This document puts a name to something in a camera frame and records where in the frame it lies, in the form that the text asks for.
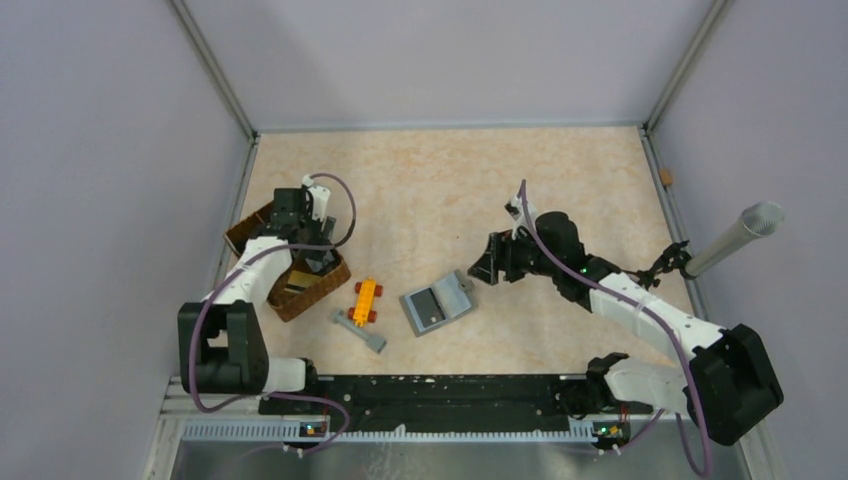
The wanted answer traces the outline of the brown woven divided basket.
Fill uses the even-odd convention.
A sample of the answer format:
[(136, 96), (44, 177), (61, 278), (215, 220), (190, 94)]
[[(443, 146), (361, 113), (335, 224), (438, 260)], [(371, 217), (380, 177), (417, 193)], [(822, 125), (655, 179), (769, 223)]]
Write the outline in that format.
[[(234, 255), (243, 255), (250, 235), (269, 222), (271, 212), (272, 203), (268, 202), (226, 231), (224, 238)], [(267, 302), (281, 321), (294, 320), (351, 278), (344, 257), (337, 250), (329, 251), (328, 255), (329, 263), (318, 272), (312, 271), (306, 259), (297, 259), (277, 279)]]

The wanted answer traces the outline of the grey card holder wallet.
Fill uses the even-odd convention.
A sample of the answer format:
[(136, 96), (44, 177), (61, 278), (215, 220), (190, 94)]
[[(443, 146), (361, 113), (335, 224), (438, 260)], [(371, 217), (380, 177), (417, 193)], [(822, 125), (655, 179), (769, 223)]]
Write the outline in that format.
[(477, 308), (474, 284), (460, 270), (401, 295), (399, 303), (416, 337), (449, 325)]

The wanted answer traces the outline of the black VIP credit card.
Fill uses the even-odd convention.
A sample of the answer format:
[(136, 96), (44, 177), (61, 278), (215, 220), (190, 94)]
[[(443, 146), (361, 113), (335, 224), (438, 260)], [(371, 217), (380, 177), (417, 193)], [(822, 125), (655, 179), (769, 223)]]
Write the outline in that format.
[(447, 320), (447, 316), (431, 288), (413, 293), (410, 296), (410, 301), (420, 330), (433, 328)]

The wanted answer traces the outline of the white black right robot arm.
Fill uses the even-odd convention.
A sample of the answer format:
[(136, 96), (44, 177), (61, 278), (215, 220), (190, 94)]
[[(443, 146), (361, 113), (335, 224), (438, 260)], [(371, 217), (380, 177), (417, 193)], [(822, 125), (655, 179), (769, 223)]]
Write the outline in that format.
[(542, 214), (535, 228), (490, 234), (468, 274), (488, 285), (546, 277), (566, 300), (630, 330), (671, 359), (645, 363), (614, 352), (586, 372), (589, 407), (612, 412), (623, 402), (688, 416), (724, 446), (735, 444), (785, 400), (761, 336), (701, 320), (656, 296), (608, 260), (586, 252), (563, 212)]

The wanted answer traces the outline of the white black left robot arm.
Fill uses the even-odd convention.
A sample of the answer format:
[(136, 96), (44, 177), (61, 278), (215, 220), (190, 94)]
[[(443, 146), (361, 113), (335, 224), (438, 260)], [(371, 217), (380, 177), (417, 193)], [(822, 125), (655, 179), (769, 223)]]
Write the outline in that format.
[(177, 314), (180, 376), (194, 394), (282, 392), (297, 413), (319, 404), (320, 386), (305, 358), (269, 355), (256, 313), (277, 280), (306, 253), (325, 252), (331, 192), (313, 184), (278, 188), (265, 219), (250, 227), (237, 264), (200, 301)]

